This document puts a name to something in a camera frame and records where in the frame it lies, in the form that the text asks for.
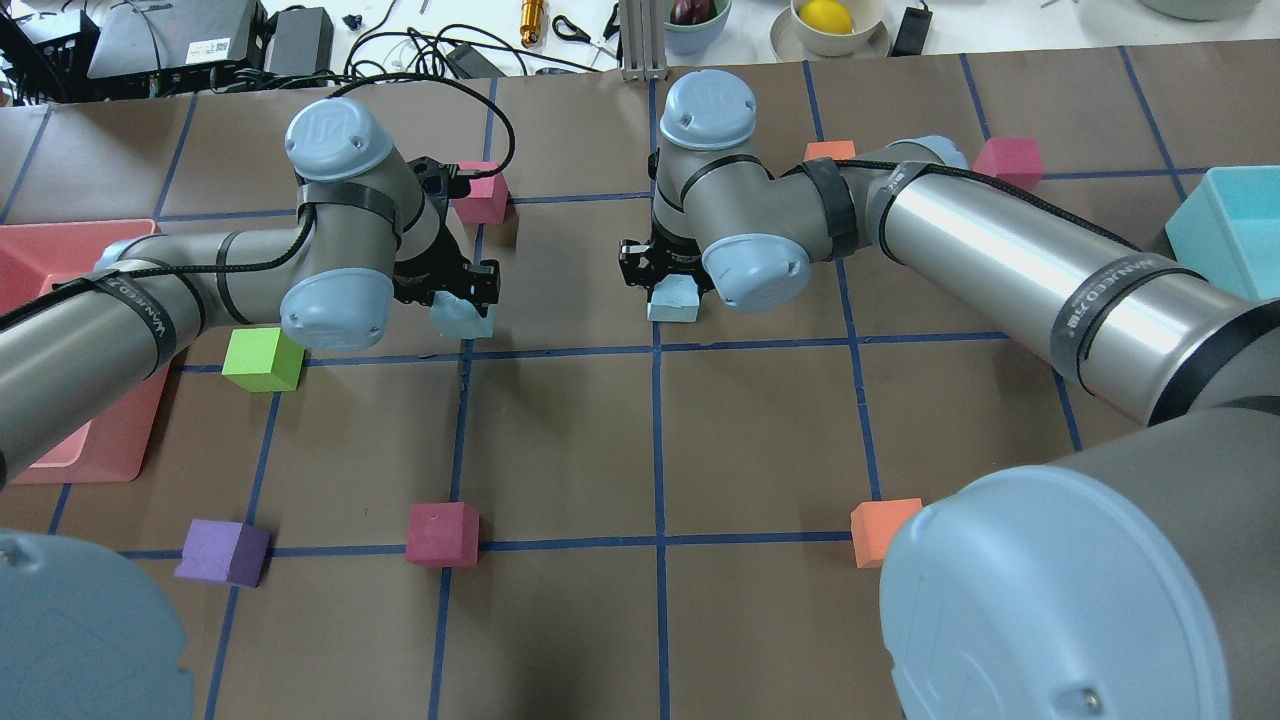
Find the purple vegetable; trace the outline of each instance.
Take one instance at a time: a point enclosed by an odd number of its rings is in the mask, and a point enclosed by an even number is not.
[[[671,6],[671,24],[695,26],[716,15],[712,0],[676,0]]]

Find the magenta cube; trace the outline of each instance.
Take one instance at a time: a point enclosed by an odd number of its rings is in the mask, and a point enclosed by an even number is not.
[[[1034,137],[993,137],[978,154],[974,172],[1000,178],[1032,192],[1044,177],[1044,163]]]
[[[192,520],[175,578],[256,588],[270,536],[244,523]]]
[[[498,163],[458,163],[463,170],[492,170]],[[458,219],[468,225],[500,223],[507,218],[507,178],[502,173],[492,178],[471,181],[471,195],[453,201]]]
[[[480,514],[466,502],[408,509],[404,559],[422,568],[470,568],[480,559]]]

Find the tiled tabletop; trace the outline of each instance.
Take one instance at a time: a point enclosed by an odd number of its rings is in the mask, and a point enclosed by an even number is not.
[[[736,67],[776,172],[814,140],[1038,138],[1043,197],[1142,247],[1215,164],[1280,163],[1280,42]],[[649,231],[645,156],[667,83],[614,73],[475,86],[517,128],[492,340],[397,307],[293,393],[218,377],[227,332],[175,364],[141,478],[15,486],[0,525],[134,559],[187,626],[197,717],[897,720],[878,571],[849,511],[931,502],[1135,425],[863,251],[765,315],[708,296],[650,325],[621,238]],[[284,227],[280,147],[316,91],[0,113],[0,222],[154,217],[168,232]],[[364,88],[406,156],[498,156],[443,87]],[[484,516],[480,565],[404,562],[408,505]],[[274,536],[256,589],[172,578],[192,518]]]

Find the green cube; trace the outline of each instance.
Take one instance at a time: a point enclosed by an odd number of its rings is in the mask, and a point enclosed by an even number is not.
[[[306,348],[280,328],[238,328],[227,343],[223,377],[250,392],[298,388]]]

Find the black device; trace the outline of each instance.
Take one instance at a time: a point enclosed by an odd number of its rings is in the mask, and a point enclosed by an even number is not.
[[[457,47],[444,56],[444,64],[449,67],[458,79],[477,77],[507,77],[488,58],[467,42],[460,42]]]
[[[97,26],[83,10],[22,24],[0,13],[0,53],[14,86],[14,102],[96,100],[86,73],[97,38]]]
[[[893,49],[888,51],[890,58],[902,55],[919,55],[924,51],[924,38],[929,35],[929,22],[933,13],[919,8],[908,8],[902,14],[902,24],[897,28],[897,38]]]
[[[113,99],[207,90],[261,69],[265,42],[259,0],[131,0],[108,10],[88,77]]]
[[[276,77],[312,76],[329,69],[330,50],[333,20],[324,8],[284,10],[275,18],[264,69]]]

